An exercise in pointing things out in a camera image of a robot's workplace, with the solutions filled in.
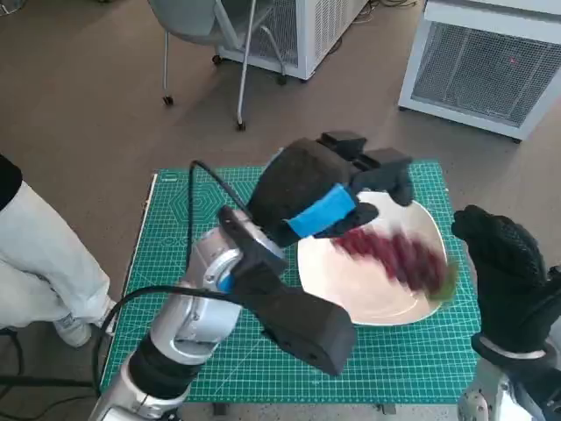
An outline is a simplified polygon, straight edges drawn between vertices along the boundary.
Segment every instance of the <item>green cutting mat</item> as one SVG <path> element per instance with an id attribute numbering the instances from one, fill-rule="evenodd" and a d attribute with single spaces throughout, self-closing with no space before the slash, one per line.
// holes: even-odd
<path id="1" fill-rule="evenodd" d="M 262 168 L 223 168 L 219 174 L 249 199 Z M 440 166 L 411 166 L 415 199 L 437 221 L 447 252 L 460 263 L 453 303 L 434 316 L 408 326 L 359 327 L 359 341 L 344 373 L 331 378 L 290 357 L 263 338 L 246 310 L 232 335 L 217 349 L 193 383 L 189 400 L 276 403 L 455 403 L 472 379 L 476 356 L 471 335 L 479 313 L 461 243 L 452 237 L 452 210 Z M 156 175 L 126 291 L 174 284 L 185 272 L 186 170 Z M 195 237 L 216 225 L 224 195 L 213 181 L 196 173 Z M 287 250 L 284 281 L 299 284 L 295 247 Z M 144 336 L 162 305 L 162 295 L 127 305 L 110 349 L 103 386 Z"/>

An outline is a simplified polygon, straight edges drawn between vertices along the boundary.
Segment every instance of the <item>red grapes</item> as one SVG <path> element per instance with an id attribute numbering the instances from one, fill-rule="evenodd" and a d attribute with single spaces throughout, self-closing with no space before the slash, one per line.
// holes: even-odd
<path id="1" fill-rule="evenodd" d="M 421 240 L 408 239 L 403 232 L 388 238 L 372 230 L 357 228 L 331 242 L 352 257 L 378 260 L 389 279 L 397 279 L 412 291 L 426 290 L 435 294 L 446 282 L 446 261 Z"/>

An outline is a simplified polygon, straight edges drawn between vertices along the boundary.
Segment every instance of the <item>black glove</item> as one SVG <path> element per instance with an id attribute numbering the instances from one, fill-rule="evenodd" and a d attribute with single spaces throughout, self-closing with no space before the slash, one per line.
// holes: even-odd
<path id="1" fill-rule="evenodd" d="M 411 159 L 390 149 L 363 153 L 365 143 L 354 133 L 331 132 L 284 148 L 247 204 L 253 222 L 284 247 L 309 235 L 336 237 L 376 218 L 376 207 L 357 199 L 363 189 L 387 191 L 398 204 L 411 204 Z"/>
<path id="2" fill-rule="evenodd" d="M 477 271 L 481 332 L 511 353 L 542 350 L 561 314 L 561 276 L 550 280 L 536 240 L 509 218 L 470 205 L 454 215 Z"/>

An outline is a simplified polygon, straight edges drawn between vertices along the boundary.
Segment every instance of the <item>person's leg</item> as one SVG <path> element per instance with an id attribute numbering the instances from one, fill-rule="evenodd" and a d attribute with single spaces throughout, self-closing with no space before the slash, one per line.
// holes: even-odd
<path id="1" fill-rule="evenodd" d="M 53 322 L 62 340 L 74 347 L 84 345 L 91 337 L 89 325 L 73 318 L 50 284 L 38 276 L 0 260 L 0 288 L 0 328 Z"/>
<path id="2" fill-rule="evenodd" d="M 70 313 L 48 282 L 21 272 L 0 260 L 0 325 L 25 327 L 31 322 L 53 322 Z"/>
<path id="3" fill-rule="evenodd" d="M 0 211 L 0 259 L 47 279 L 75 318 L 104 317 L 108 276 L 56 210 L 25 182 Z"/>

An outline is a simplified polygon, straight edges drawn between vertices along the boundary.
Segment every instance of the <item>white sneaker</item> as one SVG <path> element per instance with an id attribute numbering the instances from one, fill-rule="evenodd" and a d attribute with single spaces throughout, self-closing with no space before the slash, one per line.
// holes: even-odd
<path id="1" fill-rule="evenodd" d="M 103 322 L 105 321 L 105 318 L 109 315 L 109 312 L 111 311 L 111 309 L 113 307 L 115 307 L 115 302 L 113 300 L 111 300 L 109 297 L 107 297 L 107 303 L 106 303 L 105 312 L 104 312 L 103 316 L 98 318 L 95 322 L 93 322 L 93 324 L 96 325 L 97 327 L 101 328 Z M 107 333 L 109 336 L 114 336 L 115 335 L 115 322 L 116 322 L 116 320 L 117 320 L 117 318 L 113 318 L 113 320 L 111 320 L 111 323 L 109 323 L 109 326 L 107 326 L 107 329 L 105 330 L 105 333 Z"/>
<path id="2" fill-rule="evenodd" d="M 53 325 L 60 338 L 74 348 L 86 345 L 91 338 L 91 327 L 71 314 L 53 322 Z"/>

